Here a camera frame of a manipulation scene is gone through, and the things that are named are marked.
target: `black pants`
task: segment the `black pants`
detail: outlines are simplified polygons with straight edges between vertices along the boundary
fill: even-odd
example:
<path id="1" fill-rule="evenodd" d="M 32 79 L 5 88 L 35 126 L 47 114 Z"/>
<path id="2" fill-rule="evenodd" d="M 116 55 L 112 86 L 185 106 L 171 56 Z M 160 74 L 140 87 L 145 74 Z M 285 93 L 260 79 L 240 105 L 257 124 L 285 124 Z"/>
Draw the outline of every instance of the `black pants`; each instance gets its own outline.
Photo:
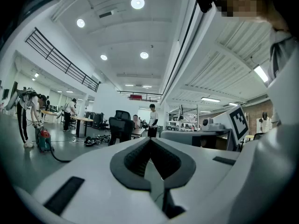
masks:
<path id="1" fill-rule="evenodd" d="M 148 137 L 155 138 L 157 135 L 157 129 L 158 128 L 149 128 Z"/>
<path id="2" fill-rule="evenodd" d="M 64 112 L 64 130 L 68 130 L 71 121 L 71 113 Z"/>
<path id="3" fill-rule="evenodd" d="M 28 139 L 26 110 L 23 109 L 23 107 L 20 105 L 20 103 L 17 104 L 17 116 L 18 116 L 20 134 L 21 134 L 23 142 L 25 143 Z"/>

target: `black slot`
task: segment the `black slot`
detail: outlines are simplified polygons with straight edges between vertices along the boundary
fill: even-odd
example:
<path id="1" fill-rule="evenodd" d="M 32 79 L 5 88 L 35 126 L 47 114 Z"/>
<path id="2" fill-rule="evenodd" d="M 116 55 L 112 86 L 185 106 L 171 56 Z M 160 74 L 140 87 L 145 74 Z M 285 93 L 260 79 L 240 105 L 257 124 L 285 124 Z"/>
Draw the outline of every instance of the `black slot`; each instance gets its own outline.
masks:
<path id="1" fill-rule="evenodd" d="M 44 205 L 51 212 L 59 215 L 63 212 L 67 204 L 75 196 L 81 187 L 84 179 L 71 177 Z"/>
<path id="2" fill-rule="evenodd" d="M 235 160 L 233 160 L 233 159 L 226 159 L 226 158 L 222 158 L 222 157 L 218 157 L 218 156 L 214 157 L 213 160 L 217 161 L 217 162 L 225 163 L 225 164 L 228 164 L 231 166 L 233 166 L 235 164 Z"/>

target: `ceiling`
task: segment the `ceiling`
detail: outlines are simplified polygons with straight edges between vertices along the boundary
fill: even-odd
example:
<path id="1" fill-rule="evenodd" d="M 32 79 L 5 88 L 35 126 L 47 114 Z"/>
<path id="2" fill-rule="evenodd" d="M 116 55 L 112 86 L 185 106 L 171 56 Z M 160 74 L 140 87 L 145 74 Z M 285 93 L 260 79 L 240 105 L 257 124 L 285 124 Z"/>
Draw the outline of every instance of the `ceiling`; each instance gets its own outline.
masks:
<path id="1" fill-rule="evenodd" d="M 23 56 L 21 56 L 21 60 L 22 60 L 21 73 L 27 76 L 28 78 L 36 79 L 35 82 L 47 86 L 53 91 L 62 91 L 62 94 L 68 97 L 80 98 L 80 99 L 83 99 L 85 97 L 85 93 L 57 79 L 56 77 L 44 71 L 40 67 L 36 66 L 31 61 L 24 58 Z M 88 99 L 94 100 L 94 97 L 89 96 Z"/>
<path id="2" fill-rule="evenodd" d="M 266 93 L 266 84 L 253 69 L 261 65 L 266 72 L 270 65 L 270 25 L 228 19 L 223 23 L 206 55 L 182 76 L 179 89 L 168 96 L 171 108 L 179 104 L 189 108 L 199 105 L 201 111 L 215 112 L 232 107 L 230 102 L 245 104 Z M 206 102 L 202 97 L 221 101 Z"/>
<path id="3" fill-rule="evenodd" d="M 131 0 L 78 0 L 59 21 L 98 70 L 105 67 L 115 74 L 123 91 L 158 93 L 170 52 L 170 31 L 176 26 L 172 23 L 176 0 L 144 1 L 142 9 L 134 9 Z M 110 11 L 114 14 L 99 17 Z M 85 21 L 83 28 L 77 26 L 79 18 Z M 142 59 L 141 52 L 149 58 Z M 100 55 L 108 59 L 103 61 Z"/>

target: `round ceiling light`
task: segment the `round ceiling light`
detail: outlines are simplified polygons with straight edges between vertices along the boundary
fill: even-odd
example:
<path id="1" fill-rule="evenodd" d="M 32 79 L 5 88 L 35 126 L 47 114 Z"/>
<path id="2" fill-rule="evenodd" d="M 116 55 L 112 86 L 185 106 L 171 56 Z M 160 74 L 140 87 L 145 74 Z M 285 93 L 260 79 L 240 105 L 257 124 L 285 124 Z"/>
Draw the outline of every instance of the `round ceiling light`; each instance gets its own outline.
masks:
<path id="1" fill-rule="evenodd" d="M 131 6 L 135 9 L 141 9 L 144 6 L 144 0 L 131 0 Z"/>
<path id="2" fill-rule="evenodd" d="M 77 26 L 80 27 L 80 28 L 82 28 L 82 27 L 85 26 L 85 22 L 82 19 L 78 19 L 77 20 Z"/>
<path id="3" fill-rule="evenodd" d="M 142 53 L 140 53 L 140 57 L 142 59 L 147 59 L 149 57 L 149 54 L 147 54 L 146 52 L 142 52 Z"/>
<path id="4" fill-rule="evenodd" d="M 108 58 L 105 55 L 101 55 L 102 60 L 106 61 Z"/>

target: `gray floor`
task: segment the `gray floor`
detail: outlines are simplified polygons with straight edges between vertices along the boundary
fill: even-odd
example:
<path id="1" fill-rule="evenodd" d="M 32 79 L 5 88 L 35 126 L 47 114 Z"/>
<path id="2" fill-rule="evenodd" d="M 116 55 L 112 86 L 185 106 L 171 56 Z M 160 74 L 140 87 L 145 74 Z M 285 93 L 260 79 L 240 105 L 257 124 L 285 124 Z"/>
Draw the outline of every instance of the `gray floor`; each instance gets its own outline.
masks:
<path id="1" fill-rule="evenodd" d="M 73 134 L 76 131 L 73 128 L 69 133 L 65 133 L 62 124 L 45 123 L 45 128 L 51 134 L 51 144 L 59 159 L 73 160 L 84 153 L 107 147 L 107 143 L 99 144 L 97 147 L 85 147 L 82 143 L 70 143 L 74 139 Z M 27 133 L 29 139 L 34 141 L 35 129 L 32 125 L 27 127 Z M 110 135 L 110 132 L 88 127 L 86 134 L 94 137 L 98 134 Z M 17 119 L 2 113 L 0 113 L 0 161 L 12 184 L 23 188 L 28 193 L 32 193 L 45 177 L 65 165 L 65 163 L 56 161 L 50 152 L 41 154 L 36 144 L 34 148 L 24 148 Z M 151 182 L 151 196 L 161 208 L 164 184 L 151 160 L 147 165 L 145 178 Z"/>

